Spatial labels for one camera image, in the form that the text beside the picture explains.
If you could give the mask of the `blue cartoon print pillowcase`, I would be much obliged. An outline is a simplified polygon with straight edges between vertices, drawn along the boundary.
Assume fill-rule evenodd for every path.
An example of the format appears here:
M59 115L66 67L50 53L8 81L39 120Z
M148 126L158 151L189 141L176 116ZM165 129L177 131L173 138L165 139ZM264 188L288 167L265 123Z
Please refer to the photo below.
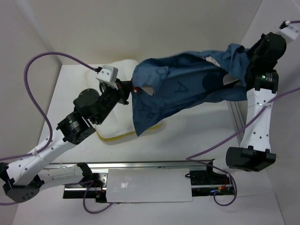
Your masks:
M187 51L139 63L132 75L136 134L202 103L246 100L247 52L230 44L226 51Z

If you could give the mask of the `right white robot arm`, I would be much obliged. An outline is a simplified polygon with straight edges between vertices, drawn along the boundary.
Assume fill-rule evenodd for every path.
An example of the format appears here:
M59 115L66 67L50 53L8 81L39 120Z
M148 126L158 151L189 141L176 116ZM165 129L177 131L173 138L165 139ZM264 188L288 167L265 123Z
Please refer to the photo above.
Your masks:
M270 119L272 99L278 91L279 76L274 69L286 51L286 40L268 33L253 45L246 70L247 122L239 147L227 150L225 162L230 169L259 172L276 161L270 151Z

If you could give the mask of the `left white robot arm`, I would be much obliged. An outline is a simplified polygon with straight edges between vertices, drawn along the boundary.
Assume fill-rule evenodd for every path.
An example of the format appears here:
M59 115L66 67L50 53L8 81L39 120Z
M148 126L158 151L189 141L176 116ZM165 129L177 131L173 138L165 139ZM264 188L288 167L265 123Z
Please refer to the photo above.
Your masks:
M74 110L57 128L27 156L12 163L0 164L3 190L14 203L23 203L47 188L78 183L89 186L96 177L86 163L71 167L47 169L58 156L76 147L95 133L94 125L100 125L118 104L128 105L133 89L131 81L116 80L115 86L101 83L100 92L85 89L73 101Z

